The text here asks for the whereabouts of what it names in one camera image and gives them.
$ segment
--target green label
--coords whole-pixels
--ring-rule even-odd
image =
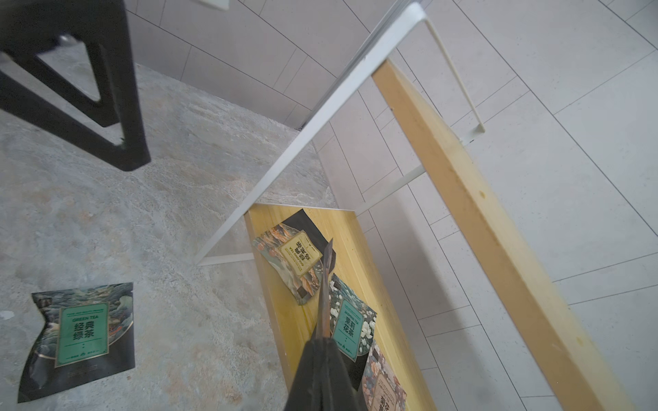
[[[60,309],[55,367],[108,353],[107,311],[106,302]]]
[[[338,348],[352,361],[357,360],[361,327],[363,315],[349,301],[343,300],[334,328],[334,340]]]

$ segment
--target yellow label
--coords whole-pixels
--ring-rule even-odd
[[[295,234],[286,244],[279,247],[279,251],[292,266],[297,276],[302,276],[313,267],[322,257],[322,253],[311,243],[304,231]]]
[[[397,411],[395,391],[383,372],[377,377],[369,411]]]

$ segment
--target black package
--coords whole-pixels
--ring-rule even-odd
[[[135,368],[132,283],[33,293],[45,318],[18,388],[36,400]]]

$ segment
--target oolong tea package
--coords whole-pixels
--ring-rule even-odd
[[[263,234],[253,246],[269,261],[299,305],[305,304],[320,288],[322,251],[327,240],[301,209]],[[336,252],[332,259],[336,265]]]

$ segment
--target wooden board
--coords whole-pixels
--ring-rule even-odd
[[[634,409],[459,139],[390,61],[372,78],[562,407]]]
[[[245,214],[253,240],[301,207],[255,204]],[[373,261],[366,238],[353,211],[304,207],[304,211],[327,240],[334,239],[334,272],[371,308],[377,311],[374,338],[407,392],[409,411],[436,410],[416,357],[395,313],[386,287]],[[311,337],[318,312],[318,297],[297,305],[276,270],[254,249],[256,265],[270,314],[276,348],[288,389],[292,384],[304,344]]]

